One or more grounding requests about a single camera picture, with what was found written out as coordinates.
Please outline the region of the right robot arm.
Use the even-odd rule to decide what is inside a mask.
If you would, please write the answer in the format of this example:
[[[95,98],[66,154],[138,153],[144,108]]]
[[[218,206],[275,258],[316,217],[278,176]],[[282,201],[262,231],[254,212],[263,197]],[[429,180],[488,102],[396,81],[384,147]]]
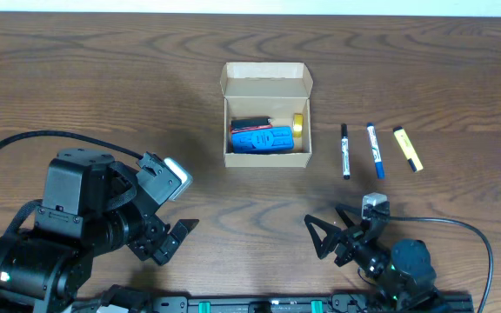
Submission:
[[[450,312],[435,287],[436,271],[424,242],[403,239],[387,248],[378,242],[390,220],[390,203],[368,204],[361,210],[339,204],[336,212],[346,228],[312,215],[304,218],[317,257],[334,253],[334,263],[342,267],[354,262],[374,281],[377,293],[372,306],[396,312]]]

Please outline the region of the yellow clear tape roll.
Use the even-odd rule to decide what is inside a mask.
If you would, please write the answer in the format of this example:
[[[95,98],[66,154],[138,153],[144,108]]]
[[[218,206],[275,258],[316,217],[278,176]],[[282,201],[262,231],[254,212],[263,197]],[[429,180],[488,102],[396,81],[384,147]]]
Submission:
[[[303,134],[304,116],[296,113],[293,116],[292,134],[295,138],[300,138]]]

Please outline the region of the yellow highlighter pen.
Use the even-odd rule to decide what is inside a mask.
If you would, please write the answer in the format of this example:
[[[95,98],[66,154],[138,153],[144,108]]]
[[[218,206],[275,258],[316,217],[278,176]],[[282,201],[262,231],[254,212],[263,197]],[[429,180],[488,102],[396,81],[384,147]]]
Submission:
[[[413,172],[418,172],[424,168],[410,138],[403,127],[398,126],[393,130],[394,137]]]

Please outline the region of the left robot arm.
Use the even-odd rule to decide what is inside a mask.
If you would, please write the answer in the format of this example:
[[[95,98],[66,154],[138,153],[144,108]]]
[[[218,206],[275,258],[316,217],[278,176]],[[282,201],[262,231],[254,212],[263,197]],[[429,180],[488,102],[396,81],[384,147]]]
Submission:
[[[157,210],[191,184],[175,160],[146,153],[136,169],[100,150],[60,150],[43,197],[25,204],[0,237],[0,312],[62,312],[90,278],[95,257],[127,246],[167,264],[197,220],[163,222]]]

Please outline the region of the red black stapler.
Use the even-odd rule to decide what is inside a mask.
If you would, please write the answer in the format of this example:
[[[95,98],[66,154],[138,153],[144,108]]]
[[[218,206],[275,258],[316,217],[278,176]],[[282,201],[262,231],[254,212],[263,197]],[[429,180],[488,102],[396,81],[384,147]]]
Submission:
[[[271,128],[270,117],[250,117],[242,119],[233,119],[230,122],[230,132],[238,133],[250,130],[260,130]]]

